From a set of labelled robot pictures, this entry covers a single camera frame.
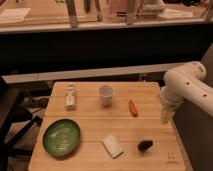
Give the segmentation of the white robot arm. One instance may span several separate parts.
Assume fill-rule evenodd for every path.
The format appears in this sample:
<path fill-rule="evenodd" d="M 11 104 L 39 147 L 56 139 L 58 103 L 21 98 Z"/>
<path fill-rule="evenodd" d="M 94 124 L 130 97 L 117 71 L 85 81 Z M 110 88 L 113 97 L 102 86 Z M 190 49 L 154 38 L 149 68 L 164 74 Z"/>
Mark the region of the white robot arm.
<path fill-rule="evenodd" d="M 213 117 L 213 87 L 203 82 L 206 74 L 205 66 L 198 61 L 185 63 L 165 73 L 165 86 L 159 93 L 162 124 L 167 124 L 172 119 L 185 99 Z"/>

